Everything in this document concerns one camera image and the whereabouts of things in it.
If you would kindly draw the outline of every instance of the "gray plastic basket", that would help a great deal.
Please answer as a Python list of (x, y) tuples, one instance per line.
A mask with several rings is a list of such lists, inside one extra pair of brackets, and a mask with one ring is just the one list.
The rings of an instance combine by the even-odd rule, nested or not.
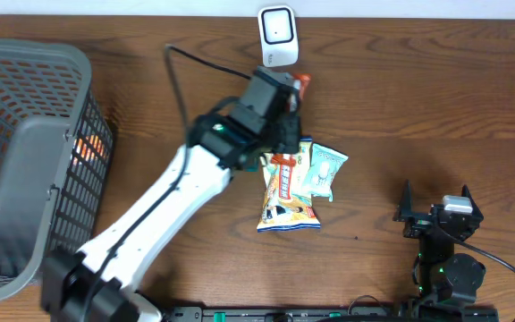
[(91, 234), (114, 138), (78, 49), (0, 39), (0, 300)]

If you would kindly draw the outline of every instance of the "wooden table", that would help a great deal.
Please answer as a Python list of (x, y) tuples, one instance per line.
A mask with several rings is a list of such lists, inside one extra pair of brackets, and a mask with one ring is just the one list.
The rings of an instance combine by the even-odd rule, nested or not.
[[(417, 208), (469, 185), (484, 212), (469, 240), (515, 265), (515, 21), (299, 19), (308, 72), (303, 130), (349, 155), (334, 202), (314, 199), (321, 231), (257, 233), (264, 183), (237, 174), (156, 259), (146, 293), (208, 306), (346, 305), (362, 294), (417, 292), (418, 252), (392, 221), (402, 183)], [(261, 64), (256, 19), (0, 16), (0, 37), (62, 42), (93, 66), (92, 89), (120, 128), (97, 231), (166, 168), (182, 128), (161, 59), (165, 43), (250, 72)], [(246, 81), (176, 59), (190, 116), (240, 95)], [(515, 275), (487, 267), (479, 304), (515, 317)], [(48, 320), (31, 287), (0, 318)]]

